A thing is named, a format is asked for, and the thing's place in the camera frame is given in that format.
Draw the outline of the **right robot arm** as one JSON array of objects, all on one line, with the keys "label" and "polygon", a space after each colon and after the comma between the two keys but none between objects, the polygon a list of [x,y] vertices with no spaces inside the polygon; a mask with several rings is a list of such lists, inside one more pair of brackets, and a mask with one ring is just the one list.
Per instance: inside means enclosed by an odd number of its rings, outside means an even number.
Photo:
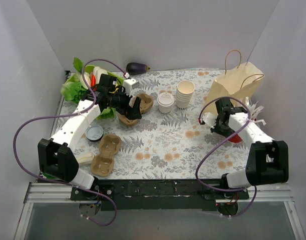
[{"label": "right robot arm", "polygon": [[[238,131],[248,120],[243,107],[234,107],[230,99],[224,97],[215,102],[218,116],[211,132],[229,137]],[[254,122],[249,122],[237,134],[249,149],[244,170],[222,175],[220,195],[232,198],[238,188],[279,184],[288,181],[288,146],[286,142],[274,140],[265,134]]]}]

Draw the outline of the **stack of white paper cups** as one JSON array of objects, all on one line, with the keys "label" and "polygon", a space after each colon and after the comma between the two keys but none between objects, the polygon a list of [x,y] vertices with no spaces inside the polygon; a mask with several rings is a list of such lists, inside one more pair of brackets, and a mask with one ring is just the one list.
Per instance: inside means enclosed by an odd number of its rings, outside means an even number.
[{"label": "stack of white paper cups", "polygon": [[182,80],[176,88],[176,106],[183,110],[186,109],[192,99],[195,91],[195,85],[191,81]]}]

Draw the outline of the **single brown pulp carrier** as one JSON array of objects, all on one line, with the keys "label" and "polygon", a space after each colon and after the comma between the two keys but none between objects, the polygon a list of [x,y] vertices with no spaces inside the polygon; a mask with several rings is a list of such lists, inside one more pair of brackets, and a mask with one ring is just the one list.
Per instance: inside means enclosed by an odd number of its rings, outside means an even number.
[{"label": "single brown pulp carrier", "polygon": [[103,178],[111,174],[115,164],[114,155],[120,150],[121,143],[121,138],[117,135],[107,134],[102,137],[99,144],[100,153],[91,163],[93,174]]}]

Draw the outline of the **white plastic cup lid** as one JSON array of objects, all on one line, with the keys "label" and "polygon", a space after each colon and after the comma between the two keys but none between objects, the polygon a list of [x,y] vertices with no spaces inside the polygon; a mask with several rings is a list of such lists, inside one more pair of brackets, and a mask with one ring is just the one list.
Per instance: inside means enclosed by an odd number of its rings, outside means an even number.
[{"label": "white plastic cup lid", "polygon": [[174,103],[174,97],[171,93],[169,92],[162,92],[158,98],[157,98],[157,102],[159,105],[161,106],[171,106]]}]

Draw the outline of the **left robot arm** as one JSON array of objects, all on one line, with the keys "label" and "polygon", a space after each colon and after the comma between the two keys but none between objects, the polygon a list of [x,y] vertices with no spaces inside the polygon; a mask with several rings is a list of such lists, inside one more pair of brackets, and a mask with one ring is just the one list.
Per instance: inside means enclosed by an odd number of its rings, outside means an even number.
[{"label": "left robot arm", "polygon": [[79,168],[73,152],[91,122],[108,107],[129,120],[141,119],[140,99],[130,104],[131,92],[136,84],[135,79],[128,78],[118,85],[116,77],[102,75],[99,83],[85,92],[61,129],[50,139],[40,140],[38,155],[41,172],[82,187],[86,199],[95,199],[99,194],[98,186],[93,184],[95,178]]}]

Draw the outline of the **white paper coffee cup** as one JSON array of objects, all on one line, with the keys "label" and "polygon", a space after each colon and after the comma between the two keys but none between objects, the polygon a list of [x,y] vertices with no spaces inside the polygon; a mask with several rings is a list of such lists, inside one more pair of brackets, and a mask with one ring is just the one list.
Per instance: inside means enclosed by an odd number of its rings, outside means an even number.
[{"label": "white paper coffee cup", "polygon": [[173,106],[173,103],[171,102],[170,104],[162,104],[160,102],[158,102],[158,110],[161,114],[169,114],[172,110],[172,106]]}]

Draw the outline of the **brown pulp cup carrier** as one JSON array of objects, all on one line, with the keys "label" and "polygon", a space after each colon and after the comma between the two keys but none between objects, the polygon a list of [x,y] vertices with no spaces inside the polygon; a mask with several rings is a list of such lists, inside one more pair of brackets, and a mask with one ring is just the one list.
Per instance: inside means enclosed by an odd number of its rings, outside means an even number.
[{"label": "brown pulp cup carrier", "polygon": [[[141,99],[140,102],[140,113],[145,114],[149,111],[149,109],[153,106],[154,98],[146,93],[139,93],[132,100],[132,104],[136,101],[137,98]],[[139,122],[139,119],[129,120],[123,115],[118,115],[119,121],[125,124],[128,127],[134,126]]]}]

